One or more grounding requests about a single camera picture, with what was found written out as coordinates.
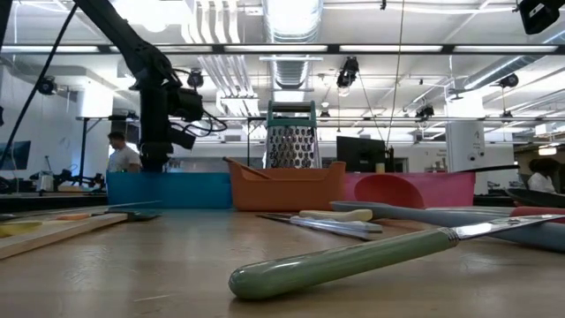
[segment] green knife handle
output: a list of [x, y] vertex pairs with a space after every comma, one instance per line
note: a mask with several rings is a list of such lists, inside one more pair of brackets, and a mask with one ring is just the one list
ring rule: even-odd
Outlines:
[[231, 291], [241, 299], [267, 299], [339, 278], [379, 269], [456, 246], [448, 228], [263, 261], [236, 269]]

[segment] yellow plate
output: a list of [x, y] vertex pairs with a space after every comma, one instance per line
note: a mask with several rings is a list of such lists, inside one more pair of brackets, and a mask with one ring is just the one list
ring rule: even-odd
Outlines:
[[25, 234], [30, 231], [35, 231], [42, 224], [43, 222], [39, 222], [39, 221], [0, 223], [0, 238]]

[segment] blue plastic bin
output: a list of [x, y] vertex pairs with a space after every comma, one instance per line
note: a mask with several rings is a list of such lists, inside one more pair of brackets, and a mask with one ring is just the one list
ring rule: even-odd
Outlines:
[[146, 208], [231, 208], [229, 173], [106, 175], [110, 205], [159, 201]]

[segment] white shirt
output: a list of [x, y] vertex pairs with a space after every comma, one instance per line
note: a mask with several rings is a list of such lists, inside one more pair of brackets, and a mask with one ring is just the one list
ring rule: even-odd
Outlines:
[[108, 160], [108, 172], [120, 172], [127, 170], [130, 164], [141, 164], [139, 155], [133, 149], [125, 146], [116, 149]]
[[532, 191], [539, 191], [545, 193], [556, 193], [554, 188], [554, 183], [550, 177], [544, 177], [540, 173], [536, 172], [528, 180], [528, 187]]

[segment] ventilation duct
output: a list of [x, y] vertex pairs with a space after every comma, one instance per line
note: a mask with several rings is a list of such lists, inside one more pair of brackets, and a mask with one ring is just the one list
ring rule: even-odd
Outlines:
[[[542, 34], [535, 42], [541, 42], [543, 44], [565, 44], [565, 24], [561, 24], [557, 27], [552, 28], [545, 34]], [[497, 80], [501, 80], [510, 74], [517, 72], [524, 67], [538, 62], [540, 59], [546, 56], [520, 56], [520, 57], [503, 57], [498, 61], [488, 65], [481, 71], [472, 74], [470, 77], [463, 81], [456, 82], [456, 88], [451, 92], [462, 93], [471, 90], [477, 90], [485, 87], [489, 84], [494, 83]], [[426, 95], [420, 96], [414, 102], [422, 98], [426, 98], [428, 101], [438, 98], [444, 92], [441, 89], [434, 89]]]
[[[316, 42], [320, 33], [323, 0], [262, 0], [262, 3], [269, 42]], [[274, 61], [271, 62], [271, 70], [274, 89], [298, 90], [305, 86], [310, 70], [310, 62]], [[304, 92], [300, 93], [300, 99], [303, 100]], [[297, 101], [295, 95], [292, 101], [282, 99], [277, 101], [277, 94], [275, 92], [275, 100], [277, 102]]]

